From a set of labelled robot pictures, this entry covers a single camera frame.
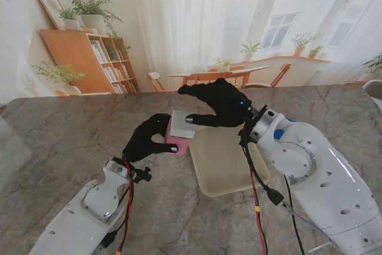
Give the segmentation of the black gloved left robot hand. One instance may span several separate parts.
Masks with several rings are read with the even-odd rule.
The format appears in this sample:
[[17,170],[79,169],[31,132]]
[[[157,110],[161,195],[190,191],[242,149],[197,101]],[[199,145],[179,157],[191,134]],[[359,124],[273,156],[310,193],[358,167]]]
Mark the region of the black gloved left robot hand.
[[175,144],[158,143],[152,140],[154,135],[165,137],[171,116],[167,113],[157,113],[142,122],[133,132],[129,142],[122,151],[122,159],[137,162],[151,154],[177,153]]

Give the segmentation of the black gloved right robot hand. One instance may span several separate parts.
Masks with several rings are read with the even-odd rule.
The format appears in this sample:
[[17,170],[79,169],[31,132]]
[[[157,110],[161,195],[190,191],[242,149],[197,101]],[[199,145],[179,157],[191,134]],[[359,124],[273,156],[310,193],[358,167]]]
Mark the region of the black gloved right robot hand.
[[178,89],[178,93],[196,97],[215,112],[213,115],[190,114],[186,116],[189,124],[237,127],[254,116],[252,101],[224,78],[209,84],[184,85]]

